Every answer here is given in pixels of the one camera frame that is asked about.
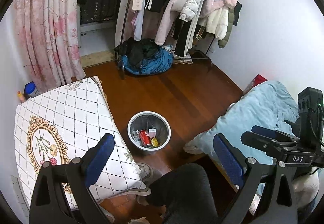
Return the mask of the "white pink toothpaste box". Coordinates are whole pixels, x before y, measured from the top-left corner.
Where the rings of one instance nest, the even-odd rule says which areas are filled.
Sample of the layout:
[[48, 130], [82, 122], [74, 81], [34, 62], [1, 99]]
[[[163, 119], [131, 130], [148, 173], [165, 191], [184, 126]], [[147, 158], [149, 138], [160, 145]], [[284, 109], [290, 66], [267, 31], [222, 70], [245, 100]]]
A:
[[150, 139], [151, 139], [151, 138], [156, 137], [157, 130], [156, 130], [155, 128], [149, 128], [149, 129], [148, 129], [148, 133], [149, 133], [149, 137], [150, 137]]

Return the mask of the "red soda can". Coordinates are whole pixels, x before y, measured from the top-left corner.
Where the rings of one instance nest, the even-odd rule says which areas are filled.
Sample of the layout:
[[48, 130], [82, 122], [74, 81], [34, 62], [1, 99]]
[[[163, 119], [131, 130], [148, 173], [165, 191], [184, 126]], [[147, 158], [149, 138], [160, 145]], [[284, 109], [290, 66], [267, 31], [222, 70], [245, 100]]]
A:
[[141, 146], [145, 147], [145, 148], [149, 148], [151, 147], [151, 140], [150, 140], [150, 136], [149, 136], [149, 132], [145, 129], [141, 130], [139, 132], [139, 137], [141, 140]]

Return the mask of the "yellow snack packet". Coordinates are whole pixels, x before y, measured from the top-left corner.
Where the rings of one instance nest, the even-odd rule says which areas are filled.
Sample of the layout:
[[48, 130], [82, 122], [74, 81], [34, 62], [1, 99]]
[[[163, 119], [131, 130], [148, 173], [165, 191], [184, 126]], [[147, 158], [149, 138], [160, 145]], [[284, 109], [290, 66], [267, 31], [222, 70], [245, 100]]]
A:
[[153, 147], [159, 147], [159, 142], [156, 137], [151, 138], [151, 144]]

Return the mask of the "white round trash bin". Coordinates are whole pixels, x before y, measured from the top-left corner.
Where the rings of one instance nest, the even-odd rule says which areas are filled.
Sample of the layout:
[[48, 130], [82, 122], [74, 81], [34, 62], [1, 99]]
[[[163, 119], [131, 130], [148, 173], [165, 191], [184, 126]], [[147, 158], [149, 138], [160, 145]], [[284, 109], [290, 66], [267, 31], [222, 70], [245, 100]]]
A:
[[127, 125], [127, 134], [139, 150], [155, 152], [166, 147], [171, 139], [171, 127], [158, 113], [143, 111], [135, 114]]

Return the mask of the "light blue bed blanket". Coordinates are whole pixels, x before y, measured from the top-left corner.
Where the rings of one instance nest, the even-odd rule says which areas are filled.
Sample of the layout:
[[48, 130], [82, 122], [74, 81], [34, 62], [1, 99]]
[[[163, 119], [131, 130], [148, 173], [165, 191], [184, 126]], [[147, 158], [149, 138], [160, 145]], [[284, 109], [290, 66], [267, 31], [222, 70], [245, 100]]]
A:
[[[297, 137], [292, 127], [285, 121], [294, 123], [298, 118], [298, 97], [296, 99], [291, 97], [286, 87], [280, 82], [263, 82], [252, 88], [238, 102], [232, 104], [209, 130], [198, 134], [194, 139], [187, 142], [184, 150], [191, 154], [205, 153], [209, 155], [223, 167], [230, 180], [229, 173], [232, 173], [233, 177], [238, 177], [239, 172], [237, 170], [230, 172], [222, 165], [220, 153], [217, 153], [213, 148], [213, 139], [216, 134], [223, 134], [228, 142], [233, 147], [238, 148], [245, 157], [254, 157], [261, 164], [272, 165], [276, 163], [275, 158], [243, 144], [241, 135], [246, 131], [252, 132], [252, 127], [257, 125]], [[310, 174], [292, 178], [295, 201], [298, 207], [297, 223], [305, 222], [322, 205], [323, 195], [320, 193], [319, 178], [321, 170], [322, 168], [313, 167]], [[255, 206], [255, 211], [264, 187], [264, 184], [258, 186], [250, 206], [250, 208]]]

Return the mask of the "red box by bed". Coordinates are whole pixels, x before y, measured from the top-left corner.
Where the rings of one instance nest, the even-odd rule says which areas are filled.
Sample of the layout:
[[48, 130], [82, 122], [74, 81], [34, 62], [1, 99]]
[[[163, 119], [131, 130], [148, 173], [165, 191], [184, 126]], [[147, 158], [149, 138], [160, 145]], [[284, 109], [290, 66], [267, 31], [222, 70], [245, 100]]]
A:
[[243, 91], [243, 95], [247, 94], [252, 88], [255, 86], [267, 81], [266, 78], [264, 78], [262, 75], [258, 74], [245, 88]]

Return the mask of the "white patterned tablecloth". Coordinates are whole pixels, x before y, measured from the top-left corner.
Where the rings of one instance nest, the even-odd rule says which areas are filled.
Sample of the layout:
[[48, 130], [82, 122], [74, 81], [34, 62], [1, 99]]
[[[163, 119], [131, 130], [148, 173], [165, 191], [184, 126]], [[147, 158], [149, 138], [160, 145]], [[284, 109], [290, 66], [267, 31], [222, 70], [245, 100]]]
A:
[[144, 172], [134, 161], [109, 109], [96, 76], [64, 85], [16, 107], [16, 165], [25, 200], [30, 203], [41, 165], [67, 164], [83, 157], [110, 134], [114, 149], [98, 180], [90, 186], [97, 202], [118, 195], [148, 195]]

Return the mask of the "person black trouser leg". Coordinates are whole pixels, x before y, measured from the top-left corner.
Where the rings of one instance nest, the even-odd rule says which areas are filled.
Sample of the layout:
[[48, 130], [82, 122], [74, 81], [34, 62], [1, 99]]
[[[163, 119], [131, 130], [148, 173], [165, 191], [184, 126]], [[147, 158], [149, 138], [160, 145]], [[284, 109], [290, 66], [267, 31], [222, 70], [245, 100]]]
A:
[[146, 203], [166, 207], [163, 223], [218, 222], [207, 173], [196, 163], [168, 172], [149, 188]]

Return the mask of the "grey white sneaker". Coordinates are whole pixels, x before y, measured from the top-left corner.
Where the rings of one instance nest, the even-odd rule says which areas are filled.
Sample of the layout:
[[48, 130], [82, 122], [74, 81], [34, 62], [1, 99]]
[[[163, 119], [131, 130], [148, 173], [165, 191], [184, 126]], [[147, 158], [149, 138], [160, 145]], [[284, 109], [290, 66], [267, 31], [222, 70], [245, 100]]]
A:
[[[149, 187], [150, 184], [152, 183], [154, 170], [149, 165], [147, 165], [145, 163], [137, 163], [137, 165], [139, 166], [139, 169], [140, 169], [141, 181], [147, 187]], [[138, 204], [141, 204], [144, 206], [148, 205], [148, 203], [146, 201], [146, 196], [137, 195], [136, 201], [138, 202]]]

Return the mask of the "orange yellow small bottle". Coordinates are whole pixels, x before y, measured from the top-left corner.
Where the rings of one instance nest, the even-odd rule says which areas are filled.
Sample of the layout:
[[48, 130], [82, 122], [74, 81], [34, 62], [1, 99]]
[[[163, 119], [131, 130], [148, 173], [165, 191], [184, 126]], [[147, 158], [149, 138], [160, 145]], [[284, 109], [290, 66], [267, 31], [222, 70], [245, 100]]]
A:
[[18, 92], [17, 92], [17, 96], [18, 96], [18, 98], [19, 98], [19, 100], [20, 100], [21, 103], [24, 103], [24, 102], [26, 101], [26, 98], [25, 98], [25, 96], [21, 93], [21, 91], [18, 91]]

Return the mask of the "blue cap bottle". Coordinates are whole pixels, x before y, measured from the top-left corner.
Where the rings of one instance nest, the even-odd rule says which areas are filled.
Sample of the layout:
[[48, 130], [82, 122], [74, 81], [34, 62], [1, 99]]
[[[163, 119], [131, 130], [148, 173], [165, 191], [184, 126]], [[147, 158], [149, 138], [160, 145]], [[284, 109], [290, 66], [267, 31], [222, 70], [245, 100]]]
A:
[[26, 98], [28, 97], [36, 97], [39, 95], [39, 91], [37, 90], [37, 87], [34, 82], [29, 82], [24, 87], [24, 96]]

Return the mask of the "blue black clothes pile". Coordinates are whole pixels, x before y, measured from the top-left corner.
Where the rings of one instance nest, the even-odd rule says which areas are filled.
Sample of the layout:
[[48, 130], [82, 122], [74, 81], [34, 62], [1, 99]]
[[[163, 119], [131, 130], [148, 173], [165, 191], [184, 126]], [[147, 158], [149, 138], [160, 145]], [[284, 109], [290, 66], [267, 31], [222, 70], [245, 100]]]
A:
[[173, 54], [154, 43], [153, 39], [135, 41], [132, 37], [118, 45], [115, 56], [118, 66], [132, 75], [155, 75], [168, 71]]

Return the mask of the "beige door mat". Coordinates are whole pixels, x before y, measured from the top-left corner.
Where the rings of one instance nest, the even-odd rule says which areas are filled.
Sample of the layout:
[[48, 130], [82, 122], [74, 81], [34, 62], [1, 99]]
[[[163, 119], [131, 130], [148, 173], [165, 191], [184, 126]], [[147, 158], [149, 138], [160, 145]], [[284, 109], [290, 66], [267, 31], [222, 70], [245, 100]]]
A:
[[83, 68], [93, 67], [110, 61], [114, 61], [114, 53], [111, 51], [95, 52], [80, 57]]

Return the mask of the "clothes rack with coats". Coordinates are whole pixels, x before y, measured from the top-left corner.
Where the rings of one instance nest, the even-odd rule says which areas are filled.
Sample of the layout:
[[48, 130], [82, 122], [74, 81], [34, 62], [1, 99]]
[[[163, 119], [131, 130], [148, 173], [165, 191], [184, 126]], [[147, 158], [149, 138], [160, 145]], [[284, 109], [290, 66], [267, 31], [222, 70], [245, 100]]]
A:
[[121, 0], [115, 47], [149, 39], [171, 49], [175, 63], [192, 63], [205, 34], [226, 45], [237, 5], [238, 0]]

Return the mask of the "pink floral curtain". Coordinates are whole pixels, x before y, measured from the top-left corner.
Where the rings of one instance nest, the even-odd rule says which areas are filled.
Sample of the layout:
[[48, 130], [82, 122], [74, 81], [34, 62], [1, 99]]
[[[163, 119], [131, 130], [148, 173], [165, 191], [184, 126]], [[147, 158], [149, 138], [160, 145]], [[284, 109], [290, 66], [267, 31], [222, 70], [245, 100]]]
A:
[[40, 92], [83, 79], [77, 0], [14, 0], [15, 32], [24, 66]]

